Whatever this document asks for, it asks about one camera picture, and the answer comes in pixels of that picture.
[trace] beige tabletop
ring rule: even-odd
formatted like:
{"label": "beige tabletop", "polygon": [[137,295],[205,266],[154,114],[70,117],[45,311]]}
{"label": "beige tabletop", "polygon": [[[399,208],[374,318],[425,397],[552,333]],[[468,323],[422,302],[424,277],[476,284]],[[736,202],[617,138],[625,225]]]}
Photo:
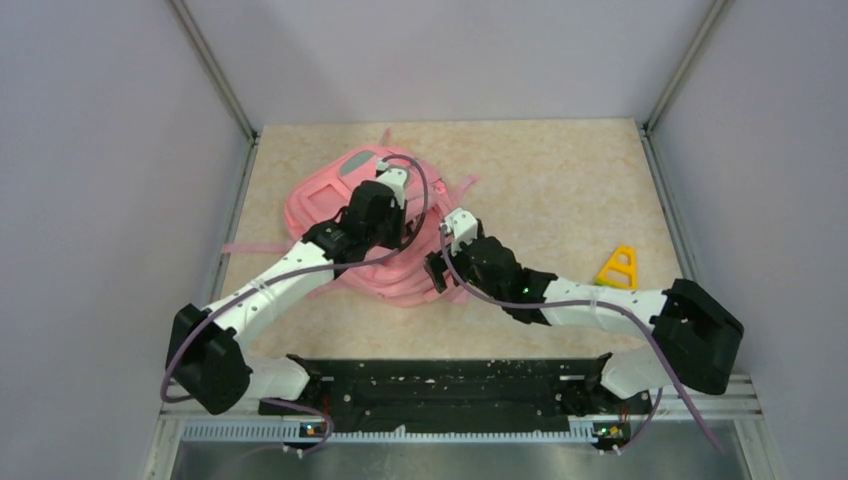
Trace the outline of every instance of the beige tabletop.
{"label": "beige tabletop", "polygon": [[[636,124],[630,119],[268,126],[262,132],[236,243],[283,243],[286,196],[348,150],[379,141],[435,165],[449,185],[479,174],[462,205],[523,265],[590,282],[621,243],[636,250],[641,289],[680,276]],[[279,259],[234,254],[224,293]],[[395,308],[350,290],[304,299],[250,354],[311,358],[566,358],[640,341],[579,327],[523,325],[476,299]]]}

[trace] pink fabric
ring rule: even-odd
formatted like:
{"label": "pink fabric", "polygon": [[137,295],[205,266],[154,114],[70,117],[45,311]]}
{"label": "pink fabric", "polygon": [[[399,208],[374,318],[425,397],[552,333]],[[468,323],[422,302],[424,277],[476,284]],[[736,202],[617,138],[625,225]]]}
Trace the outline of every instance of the pink fabric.
{"label": "pink fabric", "polygon": [[[401,153],[415,158],[410,152],[387,147],[386,144],[390,139],[391,130],[386,129],[380,145],[356,148],[301,182],[289,195],[283,207],[283,219],[291,238],[300,238],[313,224],[333,217],[342,206],[347,205],[353,189],[363,180],[374,178],[377,159],[392,153]],[[355,162],[351,165],[358,165],[357,168],[351,169],[348,166],[345,169],[344,165],[348,161]],[[348,270],[339,277],[337,282],[313,291],[309,297],[315,297],[345,285],[398,307],[412,307],[440,297],[454,303],[467,301],[467,292],[454,286],[450,281],[448,290],[439,295],[430,277],[424,271],[423,260],[430,252],[439,250],[439,224],[445,215],[459,206],[462,196],[479,180],[479,177],[469,175],[460,182],[457,188],[450,191],[432,165],[422,160],[419,162],[427,176],[427,185],[421,183],[417,171],[406,162],[402,160],[389,162],[407,168],[412,178],[406,188],[407,222],[417,221],[424,208],[423,189],[429,190],[431,200],[426,206],[424,226],[415,241],[399,255],[381,265]],[[223,252],[282,254],[287,252],[293,244],[293,240],[281,244],[227,244]],[[386,249],[373,248],[366,258],[377,258],[387,253]]]}

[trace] yellow triangle block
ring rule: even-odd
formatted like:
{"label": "yellow triangle block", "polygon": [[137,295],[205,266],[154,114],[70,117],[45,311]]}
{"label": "yellow triangle block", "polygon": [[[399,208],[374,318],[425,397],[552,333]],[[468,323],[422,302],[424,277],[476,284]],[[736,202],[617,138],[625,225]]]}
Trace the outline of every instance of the yellow triangle block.
{"label": "yellow triangle block", "polygon": [[[638,290],[638,269],[636,266],[636,250],[627,245],[619,245],[607,260],[604,268],[595,278],[596,285],[604,285],[625,290]],[[627,283],[622,283],[621,278],[626,278]]]}

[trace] white wall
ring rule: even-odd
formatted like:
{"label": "white wall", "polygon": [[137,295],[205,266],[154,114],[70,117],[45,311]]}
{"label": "white wall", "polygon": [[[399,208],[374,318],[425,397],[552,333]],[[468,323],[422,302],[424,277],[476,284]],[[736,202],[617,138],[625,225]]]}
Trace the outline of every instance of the white wall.
{"label": "white wall", "polygon": [[245,148],[164,1],[0,2],[0,478],[140,475]]}
{"label": "white wall", "polygon": [[659,149],[790,478],[848,456],[848,2],[736,2]]}
{"label": "white wall", "polygon": [[711,0],[188,0],[251,121],[646,119]]}

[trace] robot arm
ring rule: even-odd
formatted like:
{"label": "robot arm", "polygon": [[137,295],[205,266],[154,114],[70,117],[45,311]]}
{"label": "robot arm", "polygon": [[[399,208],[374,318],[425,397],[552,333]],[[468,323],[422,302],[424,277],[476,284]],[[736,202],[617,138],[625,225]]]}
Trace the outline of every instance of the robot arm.
{"label": "robot arm", "polygon": [[[377,179],[354,189],[338,220],[313,225],[279,262],[231,295],[203,309],[189,304],[180,310],[171,330],[168,373],[209,413],[227,411],[248,389],[252,370],[243,354],[265,328],[306,294],[361,262],[371,248],[402,247],[408,175],[385,159],[378,162]],[[272,391],[260,388],[296,399],[309,375],[292,360],[281,362]]]}
{"label": "robot arm", "polygon": [[[678,279],[663,291],[580,284],[523,267],[497,238],[486,236],[482,223],[466,210],[451,212],[442,226],[446,235],[453,236],[448,253],[462,280],[499,301],[516,320],[593,327],[640,338],[649,333],[684,385],[716,395],[726,390],[744,329],[696,283]],[[425,268],[437,290],[446,288],[448,267],[442,252],[428,255]],[[515,306],[561,302],[571,305]],[[635,315],[641,326],[620,310]],[[656,352],[645,346],[598,358],[596,374],[585,379],[585,390],[576,392],[579,395],[575,398],[582,395],[586,405],[614,403],[614,397],[629,398],[669,384],[671,380]]]}

